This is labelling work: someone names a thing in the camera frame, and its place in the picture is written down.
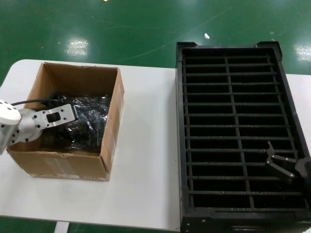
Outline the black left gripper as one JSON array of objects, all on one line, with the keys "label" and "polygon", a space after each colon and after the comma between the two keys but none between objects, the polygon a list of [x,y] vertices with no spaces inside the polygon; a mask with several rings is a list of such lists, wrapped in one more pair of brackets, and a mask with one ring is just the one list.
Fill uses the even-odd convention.
[{"label": "black left gripper", "polygon": [[78,119],[75,106],[63,97],[42,101],[48,122],[72,122]]}]

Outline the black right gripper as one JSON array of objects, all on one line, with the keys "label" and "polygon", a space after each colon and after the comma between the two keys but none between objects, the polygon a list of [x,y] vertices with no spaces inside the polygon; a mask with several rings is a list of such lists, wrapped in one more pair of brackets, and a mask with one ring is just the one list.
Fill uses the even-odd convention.
[{"label": "black right gripper", "polygon": [[304,180],[311,179],[311,158],[306,157],[298,159],[277,155],[270,141],[267,141],[268,149],[266,150],[267,159],[265,167],[267,170],[278,177],[281,181],[292,184],[296,178],[295,171]]}]

